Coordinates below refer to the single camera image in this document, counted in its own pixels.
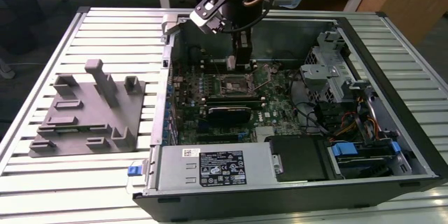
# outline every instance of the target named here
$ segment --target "barcode sticker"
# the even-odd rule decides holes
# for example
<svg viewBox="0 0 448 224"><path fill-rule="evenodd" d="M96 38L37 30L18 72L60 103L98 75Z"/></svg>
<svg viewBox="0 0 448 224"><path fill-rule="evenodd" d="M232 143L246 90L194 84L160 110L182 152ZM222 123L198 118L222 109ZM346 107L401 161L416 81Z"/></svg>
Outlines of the barcode sticker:
<svg viewBox="0 0 448 224"><path fill-rule="evenodd" d="M182 157L198 157L201 149L181 149Z"/></svg>

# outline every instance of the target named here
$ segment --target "motherboard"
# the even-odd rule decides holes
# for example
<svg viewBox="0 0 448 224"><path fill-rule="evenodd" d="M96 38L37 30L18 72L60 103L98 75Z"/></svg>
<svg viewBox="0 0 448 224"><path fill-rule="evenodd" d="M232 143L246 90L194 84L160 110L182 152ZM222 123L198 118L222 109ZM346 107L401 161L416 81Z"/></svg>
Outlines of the motherboard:
<svg viewBox="0 0 448 224"><path fill-rule="evenodd" d="M290 104L292 70L278 62L250 63L250 71L189 66L173 78L178 145L264 142L301 134Z"/></svg>

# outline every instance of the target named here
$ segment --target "power supply label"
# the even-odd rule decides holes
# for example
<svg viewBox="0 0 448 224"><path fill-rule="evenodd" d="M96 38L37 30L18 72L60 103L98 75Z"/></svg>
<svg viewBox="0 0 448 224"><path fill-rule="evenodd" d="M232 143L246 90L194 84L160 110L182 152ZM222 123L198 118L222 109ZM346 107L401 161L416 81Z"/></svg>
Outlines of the power supply label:
<svg viewBox="0 0 448 224"><path fill-rule="evenodd" d="M202 187L246 184L242 151L201 152L198 159Z"/></svg>

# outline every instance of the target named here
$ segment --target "blue latch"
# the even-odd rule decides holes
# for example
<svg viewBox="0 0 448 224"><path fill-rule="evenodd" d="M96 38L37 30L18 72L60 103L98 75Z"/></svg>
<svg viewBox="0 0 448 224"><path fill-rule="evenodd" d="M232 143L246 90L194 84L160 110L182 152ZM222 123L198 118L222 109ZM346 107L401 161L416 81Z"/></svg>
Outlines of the blue latch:
<svg viewBox="0 0 448 224"><path fill-rule="evenodd" d="M392 141L392 149L394 151L394 154L397 154L398 152L401 152L401 148L397 142Z"/></svg>
<svg viewBox="0 0 448 224"><path fill-rule="evenodd" d="M356 155L357 150L353 143L337 143L330 147L333 155L337 157L340 155Z"/></svg>
<svg viewBox="0 0 448 224"><path fill-rule="evenodd" d="M141 171L142 171L141 165L129 166L128 167L128 176L129 177L141 176L142 175Z"/></svg>

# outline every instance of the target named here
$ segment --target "aluminum extrusion table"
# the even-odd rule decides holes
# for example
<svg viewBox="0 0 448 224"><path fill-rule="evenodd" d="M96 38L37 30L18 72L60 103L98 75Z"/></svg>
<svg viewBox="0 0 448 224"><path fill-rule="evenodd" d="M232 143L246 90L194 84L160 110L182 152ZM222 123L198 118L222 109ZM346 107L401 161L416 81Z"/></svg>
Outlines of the aluminum extrusion table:
<svg viewBox="0 0 448 224"><path fill-rule="evenodd" d="M157 73L165 51L160 37L164 14L185 9L90 8L76 14L28 99L0 144L1 223L156 223L132 201L126 168L148 157L157 96ZM448 160L448 86L388 18L374 13L272 11L282 16L345 16L392 85ZM101 59L104 72L120 81L136 75L146 82L137 152L28 157L29 143L56 94L56 75L84 73L86 59ZM354 62L362 76L361 66ZM142 177L133 185L144 186ZM210 220L206 223L446 223L448 189L410 193L361 209Z"/></svg>

